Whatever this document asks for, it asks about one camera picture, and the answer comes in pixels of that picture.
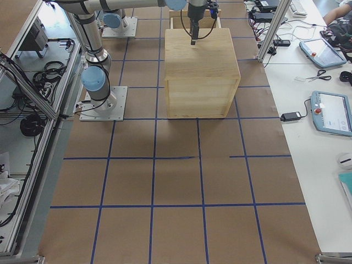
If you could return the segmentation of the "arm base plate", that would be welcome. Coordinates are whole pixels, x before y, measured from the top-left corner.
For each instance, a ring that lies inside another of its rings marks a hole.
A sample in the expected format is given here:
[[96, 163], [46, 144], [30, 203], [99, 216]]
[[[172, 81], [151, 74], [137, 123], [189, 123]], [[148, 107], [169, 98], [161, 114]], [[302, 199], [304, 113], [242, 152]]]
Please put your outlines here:
[[125, 16], [123, 19], [115, 14], [105, 14], [102, 37], [106, 39], [121, 39], [135, 37], [138, 18]]
[[79, 120], [81, 122], [123, 121], [127, 94], [127, 86], [111, 86], [111, 94], [103, 105], [91, 110], [99, 103], [92, 101], [93, 104], [90, 102], [83, 104]]

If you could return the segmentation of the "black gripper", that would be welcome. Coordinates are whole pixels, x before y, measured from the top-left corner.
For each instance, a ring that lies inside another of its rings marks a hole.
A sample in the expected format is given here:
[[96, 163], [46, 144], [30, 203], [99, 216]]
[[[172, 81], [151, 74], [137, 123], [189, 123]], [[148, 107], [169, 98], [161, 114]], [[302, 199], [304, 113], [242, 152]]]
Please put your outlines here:
[[211, 14], [218, 14], [219, 5], [216, 1], [208, 0], [207, 1], [207, 9]]
[[188, 1], [188, 18], [190, 19], [191, 45], [195, 45], [199, 38], [199, 21], [204, 17], [206, 0]]

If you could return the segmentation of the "person forearm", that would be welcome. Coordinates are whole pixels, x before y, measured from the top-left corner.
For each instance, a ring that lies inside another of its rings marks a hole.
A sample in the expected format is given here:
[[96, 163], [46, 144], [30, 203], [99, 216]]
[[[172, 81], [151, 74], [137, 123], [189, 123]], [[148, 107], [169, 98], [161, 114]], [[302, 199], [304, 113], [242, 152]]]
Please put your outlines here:
[[335, 8], [329, 11], [323, 17], [323, 20], [326, 23], [326, 25], [329, 25], [336, 19], [342, 18], [343, 16], [347, 15], [350, 11], [351, 11], [351, 6], [349, 6], [348, 4], [345, 4], [343, 6], [340, 6], [338, 8]]

